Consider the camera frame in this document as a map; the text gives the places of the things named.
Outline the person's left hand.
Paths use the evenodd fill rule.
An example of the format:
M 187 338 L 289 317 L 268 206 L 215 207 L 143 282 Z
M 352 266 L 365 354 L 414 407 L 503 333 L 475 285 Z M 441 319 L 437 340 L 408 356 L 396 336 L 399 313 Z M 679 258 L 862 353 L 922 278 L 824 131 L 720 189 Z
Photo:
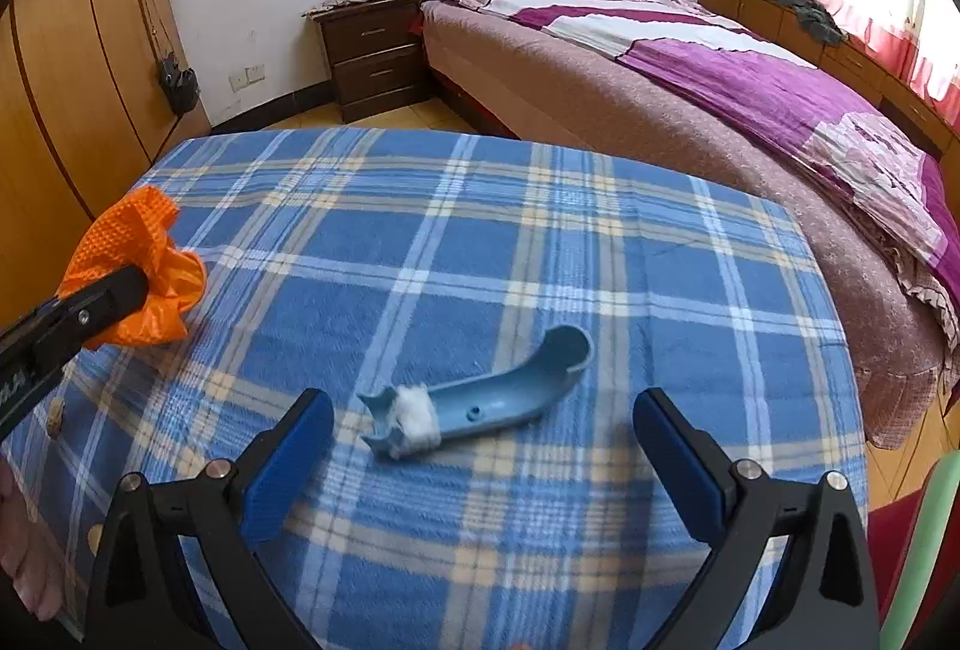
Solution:
M 7 460 L 2 460 L 2 570 L 21 604 L 41 622 L 62 608 L 62 581 L 41 528 L 28 517 L 25 497 Z

